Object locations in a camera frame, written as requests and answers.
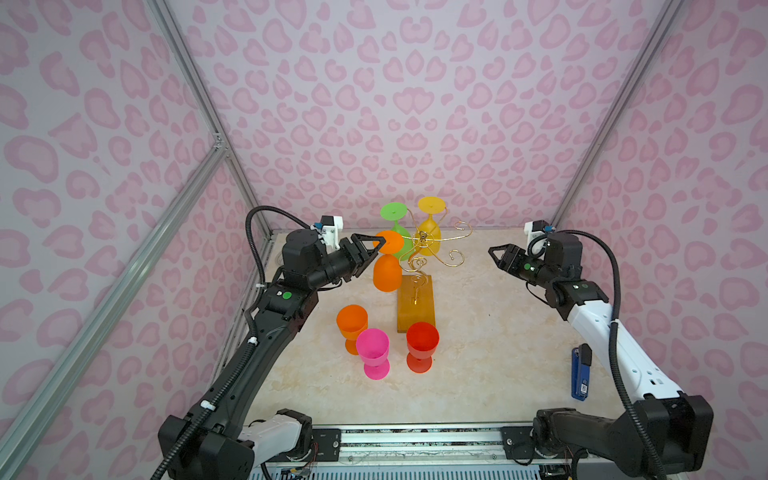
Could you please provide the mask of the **orange wine glass back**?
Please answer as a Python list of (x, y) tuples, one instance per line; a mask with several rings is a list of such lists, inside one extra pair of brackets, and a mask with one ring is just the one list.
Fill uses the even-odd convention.
[(404, 247), (404, 239), (392, 230), (379, 232), (378, 235), (385, 239), (385, 243), (374, 265), (373, 284), (382, 292), (394, 292), (402, 284), (402, 269), (397, 254)]

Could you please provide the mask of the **orange wine glass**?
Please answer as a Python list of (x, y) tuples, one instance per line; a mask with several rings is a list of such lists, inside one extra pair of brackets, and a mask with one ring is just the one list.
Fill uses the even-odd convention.
[(379, 232), (378, 235), (385, 239), (385, 243), (374, 265), (373, 284), (382, 292), (394, 292), (402, 284), (402, 269), (397, 254), (404, 247), (404, 239), (392, 230)]
[(368, 328), (367, 310), (360, 305), (348, 305), (342, 308), (336, 317), (337, 326), (345, 339), (345, 348), (351, 355), (357, 355), (356, 341)]

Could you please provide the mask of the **green wine glass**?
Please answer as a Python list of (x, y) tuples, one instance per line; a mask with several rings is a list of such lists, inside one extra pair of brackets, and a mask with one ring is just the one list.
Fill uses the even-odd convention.
[(400, 234), (403, 239), (403, 247), (396, 254), (396, 257), (400, 261), (406, 260), (408, 254), (413, 249), (412, 234), (400, 224), (400, 221), (403, 220), (407, 214), (407, 206), (400, 202), (390, 202), (385, 204), (380, 210), (381, 217), (392, 223), (392, 231)]

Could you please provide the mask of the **yellow wine glass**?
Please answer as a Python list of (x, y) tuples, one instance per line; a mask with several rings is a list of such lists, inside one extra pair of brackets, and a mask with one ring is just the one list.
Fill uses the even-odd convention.
[(428, 196), (418, 202), (418, 208), (427, 218), (417, 228), (417, 251), (425, 257), (435, 256), (440, 251), (442, 241), (442, 232), (436, 216), (445, 212), (446, 203), (439, 197)]

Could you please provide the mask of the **orange wine glass front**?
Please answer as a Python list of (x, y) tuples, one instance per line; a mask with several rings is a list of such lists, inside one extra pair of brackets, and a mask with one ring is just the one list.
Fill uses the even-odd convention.
[(351, 355), (357, 355), (356, 341), (368, 328), (367, 310), (360, 305), (348, 305), (342, 308), (336, 317), (337, 326), (345, 339), (345, 348)]

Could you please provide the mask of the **pink wine glass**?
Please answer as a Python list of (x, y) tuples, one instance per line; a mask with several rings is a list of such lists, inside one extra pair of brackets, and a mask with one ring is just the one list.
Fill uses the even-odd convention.
[(363, 331), (356, 340), (356, 349), (369, 379), (383, 380), (389, 374), (390, 339), (386, 332), (376, 328)]

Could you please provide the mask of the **red wine glass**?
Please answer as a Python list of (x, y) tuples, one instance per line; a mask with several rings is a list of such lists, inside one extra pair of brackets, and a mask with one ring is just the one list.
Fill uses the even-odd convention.
[(406, 342), (408, 368), (418, 374), (429, 371), (440, 342), (437, 328), (427, 322), (414, 323), (406, 332)]

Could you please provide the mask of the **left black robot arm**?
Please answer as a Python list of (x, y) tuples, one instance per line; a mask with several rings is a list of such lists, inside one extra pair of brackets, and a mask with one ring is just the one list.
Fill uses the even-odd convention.
[(212, 387), (182, 417), (169, 416), (158, 432), (163, 459), (153, 478), (247, 479), (254, 466), (312, 451), (312, 420), (282, 409), (245, 430), (250, 406), (270, 370), (297, 336), (322, 288), (360, 276), (382, 251), (382, 236), (353, 234), (329, 252), (311, 229), (291, 232), (283, 264), (247, 311), (249, 336)]

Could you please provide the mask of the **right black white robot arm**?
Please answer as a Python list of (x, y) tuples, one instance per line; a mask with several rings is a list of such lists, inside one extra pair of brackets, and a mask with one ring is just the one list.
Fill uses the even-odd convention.
[[(583, 240), (606, 254), (613, 294), (583, 276)], [(580, 230), (545, 232), (521, 247), (488, 250), (495, 266), (545, 291), (545, 303), (577, 331), (610, 373), (623, 407), (606, 418), (574, 408), (537, 411), (531, 439), (535, 450), (555, 455), (571, 449), (612, 461), (628, 477), (666, 479), (701, 469), (714, 421), (710, 403), (688, 395), (646, 353), (620, 320), (619, 262), (608, 244)]]

